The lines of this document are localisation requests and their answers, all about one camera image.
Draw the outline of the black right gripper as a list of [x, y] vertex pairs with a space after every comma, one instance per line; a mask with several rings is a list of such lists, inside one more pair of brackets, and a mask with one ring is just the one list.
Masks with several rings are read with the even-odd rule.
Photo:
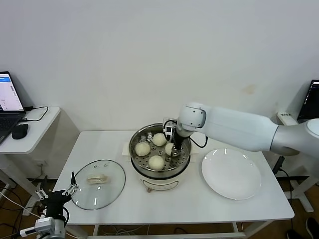
[[179, 152], [183, 151], [182, 144], [185, 139], [186, 137], [179, 135], [177, 128], [173, 130], [173, 143], [175, 149], [171, 151], [171, 157], [178, 157]]

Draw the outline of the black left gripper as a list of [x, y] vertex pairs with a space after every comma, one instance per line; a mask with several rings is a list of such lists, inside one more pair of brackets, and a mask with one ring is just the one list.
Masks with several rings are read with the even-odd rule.
[[79, 188], [74, 172], [71, 174], [70, 186], [60, 191], [47, 192], [47, 175], [42, 179], [35, 193], [40, 199], [43, 199], [43, 205], [46, 207], [46, 217], [62, 218], [64, 204], [69, 201]]

